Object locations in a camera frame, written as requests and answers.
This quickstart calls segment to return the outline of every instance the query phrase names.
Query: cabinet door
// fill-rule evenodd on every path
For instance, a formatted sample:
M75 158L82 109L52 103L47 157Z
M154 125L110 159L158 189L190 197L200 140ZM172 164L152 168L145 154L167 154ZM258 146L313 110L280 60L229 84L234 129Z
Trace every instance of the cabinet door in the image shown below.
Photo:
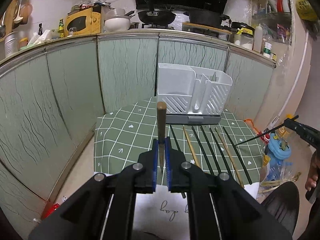
M254 119L268 89L273 69L255 60L230 53L226 73L232 87L225 109L241 120Z
M99 85L96 43L90 41L50 52L48 66L53 91L76 147L104 114Z
M28 188L48 199L75 151L55 102L45 56L0 79L0 158Z
M20 184L0 164L0 206L16 232L27 239L46 202Z
M99 41L99 65L106 112L154 96L155 38Z
M178 42L159 41L159 63L205 67L223 71L227 51L214 47Z

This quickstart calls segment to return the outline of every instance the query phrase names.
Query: microwave door window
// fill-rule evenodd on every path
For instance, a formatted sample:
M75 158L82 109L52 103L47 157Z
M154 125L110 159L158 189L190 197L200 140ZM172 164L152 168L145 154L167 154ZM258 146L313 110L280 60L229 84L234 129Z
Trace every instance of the microwave door window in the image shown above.
M69 31L70 28L72 27L76 27L77 28L77 32L85 29L85 18L86 16L80 16L77 17L76 19L73 19L67 26L67 31Z

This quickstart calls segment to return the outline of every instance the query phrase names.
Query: silver bolt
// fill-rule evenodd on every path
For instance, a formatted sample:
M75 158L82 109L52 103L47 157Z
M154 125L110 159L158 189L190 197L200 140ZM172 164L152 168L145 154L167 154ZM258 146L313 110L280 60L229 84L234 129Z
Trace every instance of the silver bolt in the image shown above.
M189 162L183 162L181 163L181 167L184 168L184 169L190 169L191 168L191 163Z
M141 163L135 163L133 166L132 166L136 171L139 171L143 168L143 165Z
M102 173L97 173L95 176L94 176L94 179L96 181L102 181L104 179L104 175Z
M223 172L223 173L219 174L219 178L224 180L224 181L226 181L226 180L228 180L230 178L230 176L229 176L228 173Z

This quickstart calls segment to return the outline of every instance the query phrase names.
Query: hand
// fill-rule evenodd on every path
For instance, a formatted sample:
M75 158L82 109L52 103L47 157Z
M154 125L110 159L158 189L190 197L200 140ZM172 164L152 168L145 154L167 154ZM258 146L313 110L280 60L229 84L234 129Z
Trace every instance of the hand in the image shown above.
M308 173L307 182L305 184L305 188L307 191L310 191L311 188L316 187L317 185L316 181L318 180L318 167L320 168L320 160L317 159L316 153L314 153L311 158L310 170Z

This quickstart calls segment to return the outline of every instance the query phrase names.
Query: checkered tablecloth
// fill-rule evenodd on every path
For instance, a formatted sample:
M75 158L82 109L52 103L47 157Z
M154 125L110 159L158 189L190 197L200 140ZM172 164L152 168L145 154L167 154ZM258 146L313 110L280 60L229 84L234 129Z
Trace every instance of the checkered tablecloth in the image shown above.
M244 184L248 184L247 177L244 174L240 161L236 156L228 137L223 132L222 127L226 128L234 144L252 138L255 134L245 122L238 120L234 114L229 112L227 109L223 111L221 117L222 119L219 125L203 125L204 131L209 139L221 170L226 172L227 170L221 154L209 131L209 127L211 127L215 133L214 127L217 127L223 135L224 140L227 142L228 148L235 159L236 166ZM192 161L192 154L184 136L183 126L172 125L172 127L179 143L180 150L184 152L187 161ZM196 141L191 126L185 126L185 128L189 134L197 158L201 162L202 170L209 172L204 155ZM214 173L218 174L217 167L213 161L213 157L200 127L194 126L194 128L198 134L204 151L208 156ZM169 125L166 127L166 136L170 136L172 147L177 149L172 132L169 129ZM228 166L233 173L233 177L237 180L230 159L216 133L215 137L219 142L219 146L223 150L223 154L226 157ZM94 137L94 170L96 172L104 172L108 174L119 173L124 167L137 162L140 153L150 150L154 138L157 138L156 97L139 101L134 105L122 107L119 110L107 113L102 117L98 117ZM262 167L260 141L250 141L249 143L239 145L238 149L252 182L258 182L259 170ZM161 174L161 172L160 167L158 166L157 184L166 185L165 176L163 174L159 176L159 174Z

